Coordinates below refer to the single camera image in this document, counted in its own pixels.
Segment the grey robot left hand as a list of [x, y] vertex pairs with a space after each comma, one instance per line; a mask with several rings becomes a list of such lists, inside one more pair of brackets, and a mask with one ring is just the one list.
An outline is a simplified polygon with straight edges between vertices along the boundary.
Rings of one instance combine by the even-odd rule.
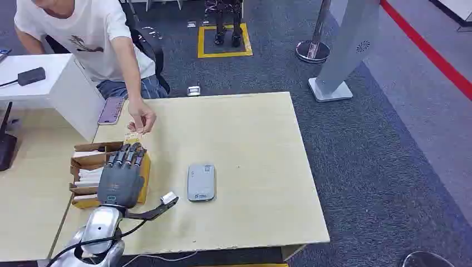
[[146, 155], [140, 142], [124, 144], [110, 153], [102, 171], [97, 198], [101, 206], [136, 206], [144, 178], [140, 175]]

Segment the person's hand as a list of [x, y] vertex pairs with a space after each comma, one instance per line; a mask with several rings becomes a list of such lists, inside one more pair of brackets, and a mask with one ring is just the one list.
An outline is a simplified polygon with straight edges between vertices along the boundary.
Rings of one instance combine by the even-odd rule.
[[152, 131], [156, 121], [156, 114], [143, 99], [130, 100], [128, 112], [132, 121], [129, 122], [127, 128], [131, 132], [146, 134]]

